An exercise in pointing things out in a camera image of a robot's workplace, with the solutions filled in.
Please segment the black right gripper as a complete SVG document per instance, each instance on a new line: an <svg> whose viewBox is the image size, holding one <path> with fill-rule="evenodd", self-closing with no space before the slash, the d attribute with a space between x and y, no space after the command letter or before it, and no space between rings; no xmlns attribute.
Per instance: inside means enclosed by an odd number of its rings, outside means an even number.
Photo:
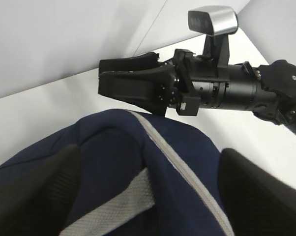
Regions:
<svg viewBox="0 0 296 236"><path fill-rule="evenodd" d="M159 62L159 54L102 59L98 94L164 116L167 107L180 116L195 116L200 108L252 111L257 103L258 81L247 61L230 65L225 53L214 57L176 49Z"/></svg>

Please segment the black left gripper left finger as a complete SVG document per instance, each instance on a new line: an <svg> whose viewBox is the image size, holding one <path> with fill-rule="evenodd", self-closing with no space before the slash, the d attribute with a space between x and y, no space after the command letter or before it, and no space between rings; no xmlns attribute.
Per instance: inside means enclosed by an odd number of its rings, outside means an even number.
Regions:
<svg viewBox="0 0 296 236"><path fill-rule="evenodd" d="M80 148L68 145L0 186L0 236L58 236L80 182Z"/></svg>

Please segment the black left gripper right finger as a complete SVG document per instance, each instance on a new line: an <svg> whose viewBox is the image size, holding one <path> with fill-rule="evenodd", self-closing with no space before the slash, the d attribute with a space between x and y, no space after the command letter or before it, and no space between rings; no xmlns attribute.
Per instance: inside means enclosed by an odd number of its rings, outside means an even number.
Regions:
<svg viewBox="0 0 296 236"><path fill-rule="evenodd" d="M296 190L226 148L218 190L236 236L296 236Z"/></svg>

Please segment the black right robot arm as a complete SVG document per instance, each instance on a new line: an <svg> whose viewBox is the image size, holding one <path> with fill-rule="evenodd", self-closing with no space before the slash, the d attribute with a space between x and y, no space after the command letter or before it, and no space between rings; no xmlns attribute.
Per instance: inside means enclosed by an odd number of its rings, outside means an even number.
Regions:
<svg viewBox="0 0 296 236"><path fill-rule="evenodd" d="M98 78L100 95L154 115L164 116L168 108L180 116L196 116L200 109L250 111L296 135L296 66L285 60L230 65L227 49L198 56L177 49L166 61L154 52L103 59Z"/></svg>

